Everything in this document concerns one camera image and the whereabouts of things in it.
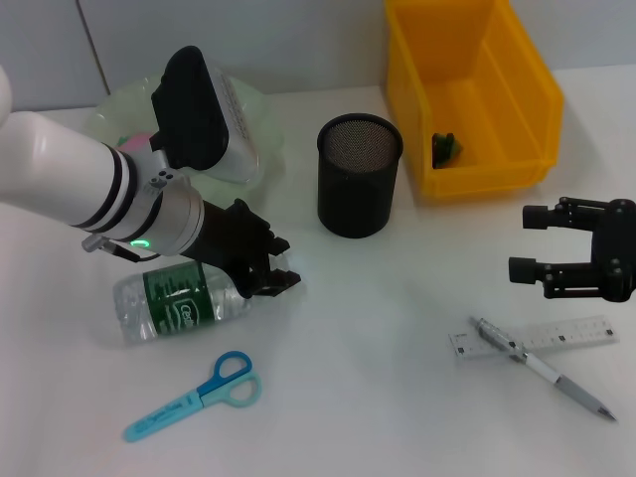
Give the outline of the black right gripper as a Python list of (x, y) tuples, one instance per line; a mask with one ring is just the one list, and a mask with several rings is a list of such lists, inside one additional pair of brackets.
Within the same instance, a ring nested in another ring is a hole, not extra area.
[(635, 290), (635, 203), (627, 199), (607, 202), (561, 197), (547, 206), (523, 207), (523, 228), (564, 228), (592, 233), (592, 263), (542, 263), (533, 258), (510, 257), (512, 283), (541, 282), (544, 297), (600, 298), (626, 302)]

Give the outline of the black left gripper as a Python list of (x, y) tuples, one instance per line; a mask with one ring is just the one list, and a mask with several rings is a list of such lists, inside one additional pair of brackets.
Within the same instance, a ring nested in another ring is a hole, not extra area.
[(271, 270), (269, 256), (283, 254), (290, 244), (244, 201), (236, 200), (225, 210), (209, 202), (203, 205), (203, 224), (191, 245), (191, 259), (223, 271), (245, 298), (275, 297), (301, 282), (296, 272)]

